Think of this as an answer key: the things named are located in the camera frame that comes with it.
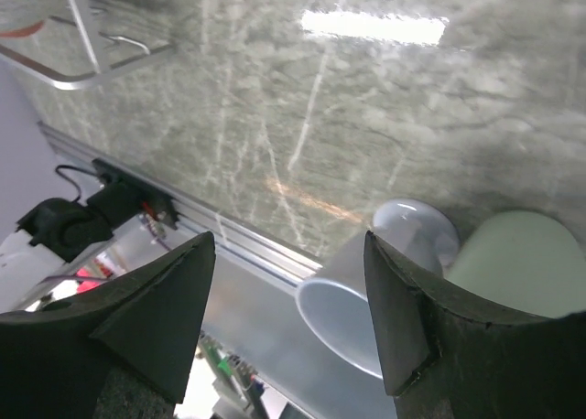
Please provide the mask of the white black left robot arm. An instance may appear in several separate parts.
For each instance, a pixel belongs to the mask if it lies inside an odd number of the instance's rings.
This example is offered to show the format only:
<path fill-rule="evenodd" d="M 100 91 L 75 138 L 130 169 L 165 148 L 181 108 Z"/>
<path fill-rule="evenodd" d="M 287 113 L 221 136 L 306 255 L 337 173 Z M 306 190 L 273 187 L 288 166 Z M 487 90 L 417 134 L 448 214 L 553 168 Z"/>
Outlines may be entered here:
<path fill-rule="evenodd" d="M 60 198 L 39 203 L 1 242 L 1 311 L 16 308 L 45 279 L 113 236 L 113 224 L 92 206 Z"/>

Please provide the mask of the light green mug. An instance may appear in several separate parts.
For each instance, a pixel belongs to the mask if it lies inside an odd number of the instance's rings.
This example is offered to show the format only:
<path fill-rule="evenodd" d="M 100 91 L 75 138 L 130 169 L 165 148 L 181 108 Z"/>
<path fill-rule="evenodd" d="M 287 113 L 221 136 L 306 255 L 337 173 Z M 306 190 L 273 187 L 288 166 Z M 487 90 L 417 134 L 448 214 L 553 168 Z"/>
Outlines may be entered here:
<path fill-rule="evenodd" d="M 564 225 L 532 211 L 507 211 L 486 220 L 462 246 L 447 279 L 537 316 L 585 310 L 584 252 Z"/>

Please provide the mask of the light blue mug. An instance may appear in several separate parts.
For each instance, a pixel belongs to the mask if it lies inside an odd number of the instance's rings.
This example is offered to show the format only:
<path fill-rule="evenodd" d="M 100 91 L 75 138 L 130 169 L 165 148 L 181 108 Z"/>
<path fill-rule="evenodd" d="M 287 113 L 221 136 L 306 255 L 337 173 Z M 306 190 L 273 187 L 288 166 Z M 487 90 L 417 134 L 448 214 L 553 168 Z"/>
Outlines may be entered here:
<path fill-rule="evenodd" d="M 454 224 L 416 199 L 390 199 L 372 219 L 374 233 L 417 265 L 443 276 L 460 250 Z M 298 286 L 297 309 L 310 330 L 340 358 L 382 378 L 364 281 L 365 233 L 351 237 Z"/>

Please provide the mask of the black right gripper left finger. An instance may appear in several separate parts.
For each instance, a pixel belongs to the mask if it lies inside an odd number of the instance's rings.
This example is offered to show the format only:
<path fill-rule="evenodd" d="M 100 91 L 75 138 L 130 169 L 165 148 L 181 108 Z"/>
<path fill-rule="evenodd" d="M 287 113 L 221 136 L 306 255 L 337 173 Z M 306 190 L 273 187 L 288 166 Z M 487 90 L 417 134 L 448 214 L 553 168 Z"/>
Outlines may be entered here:
<path fill-rule="evenodd" d="M 182 403 L 216 260 L 201 233 L 104 285 L 1 316 L 4 418 L 170 418 Z"/>

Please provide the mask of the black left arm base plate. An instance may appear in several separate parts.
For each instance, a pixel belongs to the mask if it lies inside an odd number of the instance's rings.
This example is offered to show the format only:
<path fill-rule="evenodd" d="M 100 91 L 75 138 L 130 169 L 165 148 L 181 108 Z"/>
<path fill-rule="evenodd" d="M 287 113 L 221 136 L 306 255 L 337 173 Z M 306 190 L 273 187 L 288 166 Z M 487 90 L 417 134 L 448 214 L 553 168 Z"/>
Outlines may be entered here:
<path fill-rule="evenodd" d="M 95 158 L 92 166 L 104 187 L 87 198 L 86 206 L 104 218 L 112 230 L 141 213 L 177 229 L 178 213 L 168 193 L 101 158 Z"/>

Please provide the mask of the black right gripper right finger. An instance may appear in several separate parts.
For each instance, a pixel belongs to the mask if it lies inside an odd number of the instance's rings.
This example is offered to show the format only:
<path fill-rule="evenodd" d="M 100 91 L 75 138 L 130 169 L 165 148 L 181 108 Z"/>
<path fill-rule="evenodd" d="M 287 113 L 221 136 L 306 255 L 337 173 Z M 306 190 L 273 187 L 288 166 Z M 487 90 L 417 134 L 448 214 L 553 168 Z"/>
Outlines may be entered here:
<path fill-rule="evenodd" d="M 385 392 L 400 418 L 582 418 L 585 316 L 477 296 L 372 232 L 364 281 Z"/>

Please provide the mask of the silver wire dish rack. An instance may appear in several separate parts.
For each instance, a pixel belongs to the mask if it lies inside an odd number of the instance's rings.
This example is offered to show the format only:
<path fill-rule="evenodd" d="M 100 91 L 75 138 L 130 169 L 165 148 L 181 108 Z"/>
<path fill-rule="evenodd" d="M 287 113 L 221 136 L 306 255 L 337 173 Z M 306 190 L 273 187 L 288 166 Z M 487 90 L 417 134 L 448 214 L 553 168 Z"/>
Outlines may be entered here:
<path fill-rule="evenodd" d="M 170 56 L 174 51 L 174 46 L 171 44 L 150 48 L 133 38 L 106 34 L 98 29 L 92 16 L 89 0 L 67 0 L 67 2 L 73 19 L 70 21 L 57 16 L 53 19 L 77 29 L 86 56 L 92 64 L 91 72 L 80 75 L 65 75 L 6 46 L 1 47 L 1 60 L 53 88 L 62 91 L 78 91 L 107 83 L 131 71 L 151 65 Z M 134 46 L 140 49 L 140 53 L 113 63 L 104 46 L 105 40 Z"/>

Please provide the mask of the pink white mug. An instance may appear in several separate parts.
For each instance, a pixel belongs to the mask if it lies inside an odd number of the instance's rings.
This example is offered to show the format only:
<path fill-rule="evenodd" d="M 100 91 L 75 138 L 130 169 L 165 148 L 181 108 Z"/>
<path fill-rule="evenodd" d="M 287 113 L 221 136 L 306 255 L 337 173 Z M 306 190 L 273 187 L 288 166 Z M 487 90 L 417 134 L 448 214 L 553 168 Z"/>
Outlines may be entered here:
<path fill-rule="evenodd" d="M 0 33 L 0 38 L 26 38 L 39 32 L 39 30 L 43 28 L 44 25 L 44 21 L 38 21 L 37 23 L 30 25 L 28 27 L 21 27 L 18 29 L 2 31 Z"/>

